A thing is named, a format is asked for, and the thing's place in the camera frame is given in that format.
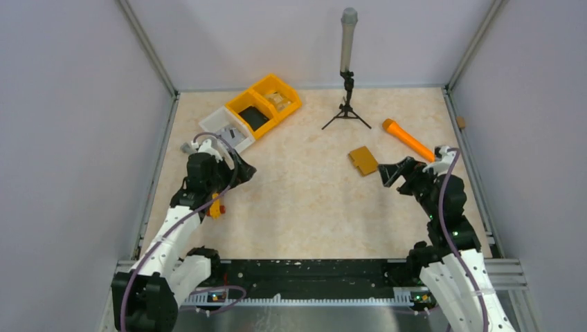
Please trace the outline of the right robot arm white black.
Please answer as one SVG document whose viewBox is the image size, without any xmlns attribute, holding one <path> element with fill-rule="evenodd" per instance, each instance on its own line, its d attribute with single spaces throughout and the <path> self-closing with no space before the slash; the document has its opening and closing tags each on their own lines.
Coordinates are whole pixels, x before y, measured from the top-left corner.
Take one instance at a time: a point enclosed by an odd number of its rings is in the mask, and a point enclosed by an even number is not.
<svg viewBox="0 0 587 332">
<path fill-rule="evenodd" d="M 415 198 L 426 213 L 428 241 L 417 242 L 402 268 L 392 268 L 395 287 L 423 286 L 453 331 L 514 331 L 489 278 L 480 241 L 464 214 L 464 181 L 453 175 L 455 164 L 437 172 L 407 157 L 380 164 L 384 187 L 398 178 L 397 191 Z"/>
</svg>

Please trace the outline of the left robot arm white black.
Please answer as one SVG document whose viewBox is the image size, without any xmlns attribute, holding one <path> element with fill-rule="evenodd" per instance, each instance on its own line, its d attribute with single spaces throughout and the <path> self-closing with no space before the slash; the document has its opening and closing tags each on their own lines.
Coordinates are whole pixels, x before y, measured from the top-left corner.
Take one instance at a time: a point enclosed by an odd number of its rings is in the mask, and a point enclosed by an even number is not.
<svg viewBox="0 0 587 332">
<path fill-rule="evenodd" d="M 179 308 L 200 284 L 213 286 L 222 267 L 211 250 L 193 249 L 181 257 L 191 234 L 211 205 L 227 191 L 252 179 L 256 169 L 234 150 L 232 162 L 210 152 L 190 154 L 187 174 L 147 251 L 127 272 L 111 282 L 114 324 L 118 331 L 172 331 Z"/>
</svg>

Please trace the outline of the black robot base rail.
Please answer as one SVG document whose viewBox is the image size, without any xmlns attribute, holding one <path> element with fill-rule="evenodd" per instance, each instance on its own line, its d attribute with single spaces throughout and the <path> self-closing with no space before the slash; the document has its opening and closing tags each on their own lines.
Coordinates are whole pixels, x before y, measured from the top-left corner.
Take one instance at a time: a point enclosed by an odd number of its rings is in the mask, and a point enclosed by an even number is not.
<svg viewBox="0 0 587 332">
<path fill-rule="evenodd" d="M 233 259 L 190 294 L 186 306 L 385 306 L 424 315 L 437 303 L 403 259 Z"/>
</svg>

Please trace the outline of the yellow double storage bin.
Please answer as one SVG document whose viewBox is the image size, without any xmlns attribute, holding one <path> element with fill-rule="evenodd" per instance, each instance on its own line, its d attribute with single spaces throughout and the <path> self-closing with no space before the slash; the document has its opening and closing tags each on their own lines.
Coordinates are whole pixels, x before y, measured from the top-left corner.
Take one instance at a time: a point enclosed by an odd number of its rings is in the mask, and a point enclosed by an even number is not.
<svg viewBox="0 0 587 332">
<path fill-rule="evenodd" d="M 276 108 L 264 97 L 264 95 L 275 91 L 283 94 L 291 100 L 291 105 L 280 113 L 278 113 Z M 239 115 L 240 111 L 249 106 L 258 108 L 269 118 L 269 121 L 257 131 L 251 131 L 249 125 Z M 245 123 L 256 140 L 266 135 L 270 130 L 301 108 L 301 106 L 302 102 L 298 92 L 273 73 L 266 75 L 225 104 L 225 107 L 229 111 Z"/>
</svg>

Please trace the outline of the white storage bin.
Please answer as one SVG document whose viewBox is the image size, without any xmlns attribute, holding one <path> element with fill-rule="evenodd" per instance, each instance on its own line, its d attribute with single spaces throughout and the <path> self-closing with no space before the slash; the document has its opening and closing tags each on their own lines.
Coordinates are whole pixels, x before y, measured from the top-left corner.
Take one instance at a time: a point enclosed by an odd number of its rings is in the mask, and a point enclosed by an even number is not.
<svg viewBox="0 0 587 332">
<path fill-rule="evenodd" d="M 238 153 L 250 147 L 255 138 L 242 120 L 239 120 L 225 106 L 213 111 L 199 122 L 203 131 L 221 136 Z"/>
</svg>

